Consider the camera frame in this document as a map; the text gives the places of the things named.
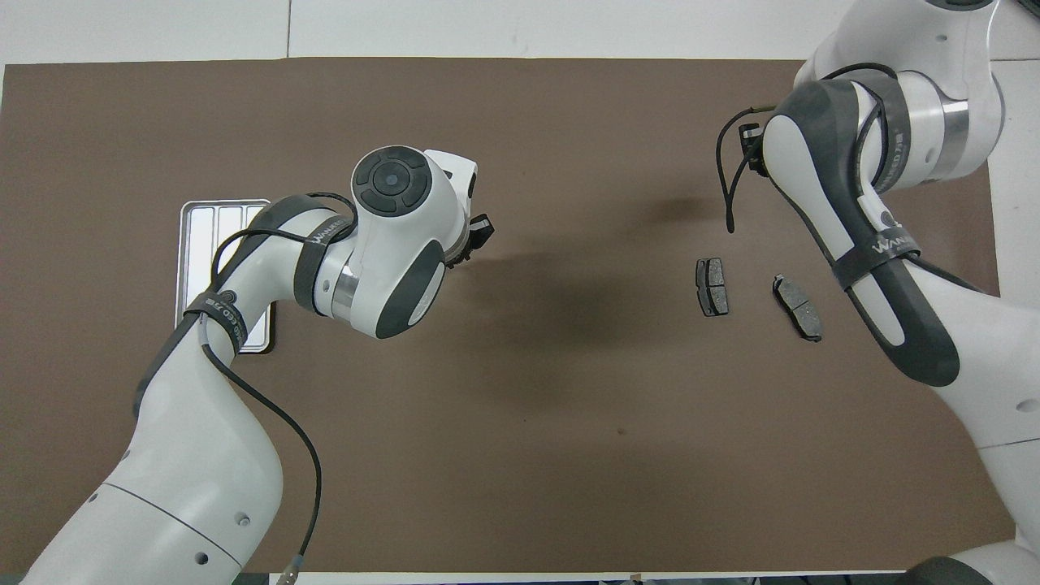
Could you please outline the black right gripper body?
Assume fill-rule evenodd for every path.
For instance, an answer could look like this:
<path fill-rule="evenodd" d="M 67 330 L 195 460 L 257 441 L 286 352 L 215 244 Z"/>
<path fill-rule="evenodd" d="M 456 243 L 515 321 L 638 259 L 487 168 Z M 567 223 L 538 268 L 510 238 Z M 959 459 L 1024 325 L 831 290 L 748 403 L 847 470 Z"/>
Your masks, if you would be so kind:
<path fill-rule="evenodd" d="M 762 144 L 764 144 L 764 129 L 760 123 L 742 123 L 739 126 L 739 141 L 743 151 L 743 159 L 746 160 L 747 169 L 754 171 L 759 176 L 768 176 L 769 172 L 762 155 Z"/>

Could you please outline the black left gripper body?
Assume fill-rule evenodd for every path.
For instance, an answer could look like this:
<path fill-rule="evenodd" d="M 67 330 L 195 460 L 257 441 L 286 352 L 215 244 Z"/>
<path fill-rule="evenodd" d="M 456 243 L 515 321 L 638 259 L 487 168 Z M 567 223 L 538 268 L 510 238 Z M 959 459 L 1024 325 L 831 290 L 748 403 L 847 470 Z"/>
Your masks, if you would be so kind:
<path fill-rule="evenodd" d="M 463 241 L 460 244 L 460 248 L 452 254 L 445 254 L 445 266 L 447 269 L 453 269 L 463 262 L 468 262 L 471 259 L 472 253 L 476 249 L 480 249 L 484 244 L 490 240 L 495 232 L 493 223 L 490 221 L 487 214 L 479 214 L 473 217 L 468 223 L 466 232 L 464 233 Z"/>

